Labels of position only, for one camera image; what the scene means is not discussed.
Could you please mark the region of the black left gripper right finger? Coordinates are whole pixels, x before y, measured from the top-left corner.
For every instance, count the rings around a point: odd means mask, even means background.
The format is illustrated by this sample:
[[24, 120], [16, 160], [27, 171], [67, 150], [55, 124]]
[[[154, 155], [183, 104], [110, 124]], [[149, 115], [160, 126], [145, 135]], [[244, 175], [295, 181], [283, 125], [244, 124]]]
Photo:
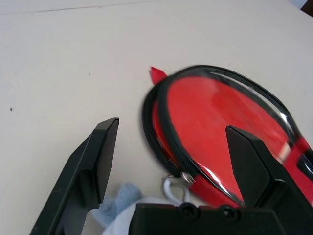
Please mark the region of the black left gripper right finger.
[[302, 155], [309, 152], [304, 138], [296, 142], [281, 164], [253, 134], [234, 126], [228, 126], [225, 131], [233, 173], [246, 206], [313, 207], [313, 182], [298, 168]]

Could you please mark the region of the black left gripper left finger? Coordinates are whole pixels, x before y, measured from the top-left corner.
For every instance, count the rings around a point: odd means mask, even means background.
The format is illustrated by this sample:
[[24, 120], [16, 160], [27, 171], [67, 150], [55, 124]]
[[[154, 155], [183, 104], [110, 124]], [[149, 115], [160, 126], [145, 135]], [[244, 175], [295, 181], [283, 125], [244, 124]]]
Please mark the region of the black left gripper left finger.
[[86, 217], [103, 202], [119, 126], [113, 117], [95, 127], [66, 162], [32, 235], [79, 235]]

